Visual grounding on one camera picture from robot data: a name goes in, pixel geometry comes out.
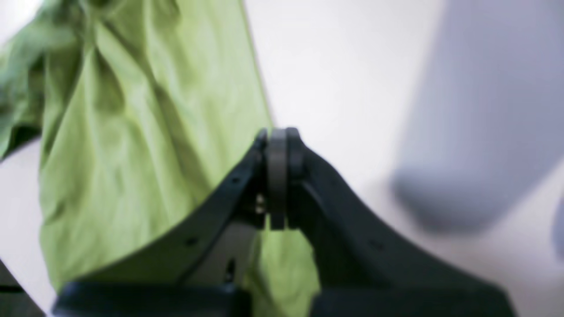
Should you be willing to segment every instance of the screw hole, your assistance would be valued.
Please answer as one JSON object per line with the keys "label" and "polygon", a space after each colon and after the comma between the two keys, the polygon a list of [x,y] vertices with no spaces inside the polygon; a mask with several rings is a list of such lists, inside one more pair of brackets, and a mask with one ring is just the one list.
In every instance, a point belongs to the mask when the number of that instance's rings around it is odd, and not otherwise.
{"label": "screw hole", "polygon": [[375,251],[378,251],[378,252],[384,251],[384,245],[381,244],[381,243],[379,243],[379,242],[376,241],[376,240],[369,240],[369,241],[368,241],[368,244],[369,244],[370,247],[371,247],[373,250],[375,250]]}
{"label": "screw hole", "polygon": [[185,244],[186,246],[195,246],[198,243],[198,238],[196,237],[192,237],[188,240],[186,240]]}
{"label": "screw hole", "polygon": [[236,264],[235,264],[235,259],[232,258],[231,260],[229,260],[229,263],[227,264],[227,268],[225,269],[225,277],[223,278],[223,281],[225,283],[233,283],[233,281],[235,280],[235,270],[236,270]]}

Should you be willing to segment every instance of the wrinkled green fabric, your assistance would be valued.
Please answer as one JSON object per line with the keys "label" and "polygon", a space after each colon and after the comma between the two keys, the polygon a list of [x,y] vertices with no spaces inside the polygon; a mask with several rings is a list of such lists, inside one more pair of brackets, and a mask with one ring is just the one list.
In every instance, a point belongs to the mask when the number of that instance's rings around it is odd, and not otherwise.
{"label": "wrinkled green fabric", "polygon": [[[41,129],[57,290],[182,220],[268,125],[237,0],[47,1],[0,52],[0,157]],[[319,287],[306,240],[263,232],[257,247],[256,315],[306,315]]]}

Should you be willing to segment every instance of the green fabric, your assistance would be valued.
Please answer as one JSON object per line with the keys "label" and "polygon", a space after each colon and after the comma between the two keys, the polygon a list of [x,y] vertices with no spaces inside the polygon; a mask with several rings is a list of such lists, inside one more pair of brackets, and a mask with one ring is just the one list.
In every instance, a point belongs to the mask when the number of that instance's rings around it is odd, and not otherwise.
{"label": "green fabric", "polygon": [[[237,0],[47,1],[0,52],[0,157],[41,129],[57,290],[178,223],[270,124]],[[257,247],[256,315],[306,315],[319,287],[306,240],[266,231]]]}

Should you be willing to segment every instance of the gray blurred object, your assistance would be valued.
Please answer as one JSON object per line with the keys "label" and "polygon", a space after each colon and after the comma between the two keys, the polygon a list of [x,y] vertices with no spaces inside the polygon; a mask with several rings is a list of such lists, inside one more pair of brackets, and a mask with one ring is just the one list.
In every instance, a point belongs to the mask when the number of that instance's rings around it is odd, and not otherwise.
{"label": "gray blurred object", "polygon": [[395,193],[427,229],[487,228],[564,154],[564,2],[450,2],[421,83]]}

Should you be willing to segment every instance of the black plastic part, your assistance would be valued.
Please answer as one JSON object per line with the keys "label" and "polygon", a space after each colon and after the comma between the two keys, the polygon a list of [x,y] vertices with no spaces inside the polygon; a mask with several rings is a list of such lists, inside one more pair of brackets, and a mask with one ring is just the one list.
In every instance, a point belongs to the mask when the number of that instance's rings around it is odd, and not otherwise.
{"label": "black plastic part", "polygon": [[250,294],[233,285],[215,288],[73,283],[54,309],[59,317],[248,317]]}
{"label": "black plastic part", "polygon": [[[275,228],[284,227],[286,216],[314,249],[322,290],[312,316],[513,316],[503,291],[402,238],[296,129],[283,132],[286,149],[275,151],[278,159],[266,157],[261,131],[191,216],[132,256],[67,285],[55,315],[250,316],[250,297],[234,284],[246,269],[254,230],[264,228],[257,202],[268,193]],[[275,182],[268,180],[272,173]]]}
{"label": "black plastic part", "polygon": [[511,317],[504,296],[491,289],[323,290],[312,317]]}

